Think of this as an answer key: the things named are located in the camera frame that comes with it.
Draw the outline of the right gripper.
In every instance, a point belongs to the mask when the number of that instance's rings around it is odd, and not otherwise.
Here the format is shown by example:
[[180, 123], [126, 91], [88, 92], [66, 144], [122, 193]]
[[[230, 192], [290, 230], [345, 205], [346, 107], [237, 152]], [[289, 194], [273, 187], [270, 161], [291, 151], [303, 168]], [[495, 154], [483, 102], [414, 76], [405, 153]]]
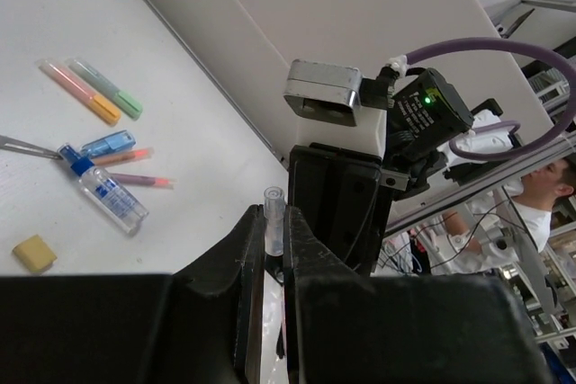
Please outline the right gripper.
[[394, 187], [387, 172], [407, 174], [410, 162], [312, 143], [289, 155], [288, 203], [301, 210], [312, 234], [359, 274], [379, 256]]

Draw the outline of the red highlighter pen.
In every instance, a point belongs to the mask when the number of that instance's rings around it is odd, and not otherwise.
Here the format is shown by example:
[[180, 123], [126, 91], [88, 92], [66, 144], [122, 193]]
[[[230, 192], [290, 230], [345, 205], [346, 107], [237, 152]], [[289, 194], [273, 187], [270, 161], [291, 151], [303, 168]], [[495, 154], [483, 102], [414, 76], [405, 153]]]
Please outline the red highlighter pen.
[[263, 383], [287, 383], [283, 351], [284, 318], [284, 191], [271, 186], [264, 191], [265, 287], [261, 379]]

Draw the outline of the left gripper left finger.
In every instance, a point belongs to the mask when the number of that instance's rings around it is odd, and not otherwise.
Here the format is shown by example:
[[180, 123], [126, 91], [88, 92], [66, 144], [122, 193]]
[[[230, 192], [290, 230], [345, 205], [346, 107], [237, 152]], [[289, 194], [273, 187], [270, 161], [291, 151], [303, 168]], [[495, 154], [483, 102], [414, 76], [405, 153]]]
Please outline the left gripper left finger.
[[257, 383], [264, 215], [173, 274], [1, 280], [4, 383]]

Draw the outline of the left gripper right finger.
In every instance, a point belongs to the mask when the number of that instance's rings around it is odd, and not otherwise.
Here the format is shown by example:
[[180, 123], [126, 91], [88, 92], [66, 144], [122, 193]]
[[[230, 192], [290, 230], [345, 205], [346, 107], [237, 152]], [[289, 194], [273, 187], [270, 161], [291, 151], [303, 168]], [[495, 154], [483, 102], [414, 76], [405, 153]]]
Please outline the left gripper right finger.
[[292, 383], [549, 383], [518, 299], [483, 276], [370, 277], [284, 220], [284, 343]]

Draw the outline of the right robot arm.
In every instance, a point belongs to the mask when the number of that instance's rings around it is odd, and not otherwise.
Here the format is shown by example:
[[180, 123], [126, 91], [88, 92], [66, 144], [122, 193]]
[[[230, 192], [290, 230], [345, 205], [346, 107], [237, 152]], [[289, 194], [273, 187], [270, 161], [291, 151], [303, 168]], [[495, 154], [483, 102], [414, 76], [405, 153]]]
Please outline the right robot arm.
[[426, 191], [446, 167], [438, 147], [473, 126], [455, 88], [433, 68], [408, 71], [413, 81], [394, 90], [399, 73], [383, 67], [367, 78], [352, 67], [293, 61], [284, 99], [300, 117], [354, 128], [363, 108], [383, 113], [381, 150], [354, 150], [319, 138], [289, 157], [288, 202], [313, 235], [353, 271], [375, 267], [394, 201]]

